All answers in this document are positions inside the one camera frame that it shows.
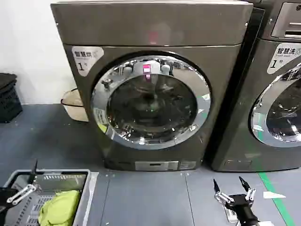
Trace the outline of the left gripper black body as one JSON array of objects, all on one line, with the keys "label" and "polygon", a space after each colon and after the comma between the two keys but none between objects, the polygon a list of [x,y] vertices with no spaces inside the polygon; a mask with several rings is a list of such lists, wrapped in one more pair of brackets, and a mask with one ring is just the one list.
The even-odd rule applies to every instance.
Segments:
[{"label": "left gripper black body", "polygon": [[0,208],[12,208],[13,204],[7,203],[7,199],[18,193],[17,189],[9,187],[0,188]]}]

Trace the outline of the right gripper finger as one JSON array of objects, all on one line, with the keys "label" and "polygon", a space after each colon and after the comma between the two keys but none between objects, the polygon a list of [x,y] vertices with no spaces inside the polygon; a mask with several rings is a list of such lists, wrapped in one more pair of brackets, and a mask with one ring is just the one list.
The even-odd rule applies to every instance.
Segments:
[{"label": "right gripper finger", "polygon": [[219,203],[234,203],[234,199],[228,196],[227,194],[221,192],[217,182],[215,179],[213,179],[214,182],[214,198],[219,202]]},{"label": "right gripper finger", "polygon": [[255,193],[256,193],[256,189],[251,188],[250,185],[241,176],[239,176],[239,180],[242,184],[242,187],[247,192],[246,196],[245,196],[245,200],[248,201],[248,202],[253,202],[254,201],[254,196],[255,196]]}]

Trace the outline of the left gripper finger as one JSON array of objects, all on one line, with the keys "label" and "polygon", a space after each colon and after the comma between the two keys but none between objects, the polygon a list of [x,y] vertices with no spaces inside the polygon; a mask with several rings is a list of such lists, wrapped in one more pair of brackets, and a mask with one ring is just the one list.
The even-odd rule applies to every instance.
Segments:
[{"label": "left gripper finger", "polygon": [[27,197],[31,193],[40,190],[40,186],[37,184],[37,165],[38,165],[38,160],[36,159],[34,166],[27,179],[26,186],[13,196],[13,204],[18,204],[20,201],[22,201],[25,197]]},{"label": "left gripper finger", "polygon": [[12,188],[17,192],[7,198],[6,203],[19,203],[33,192],[33,174],[19,175],[13,183]]}]

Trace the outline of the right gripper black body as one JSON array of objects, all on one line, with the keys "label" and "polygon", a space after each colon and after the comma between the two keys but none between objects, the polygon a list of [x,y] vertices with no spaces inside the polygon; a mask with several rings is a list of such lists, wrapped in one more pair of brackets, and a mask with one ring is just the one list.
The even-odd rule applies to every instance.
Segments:
[{"label": "right gripper black body", "polygon": [[230,195],[233,202],[226,203],[225,207],[236,213],[238,220],[258,220],[251,210],[252,202],[245,199],[245,194]]}]

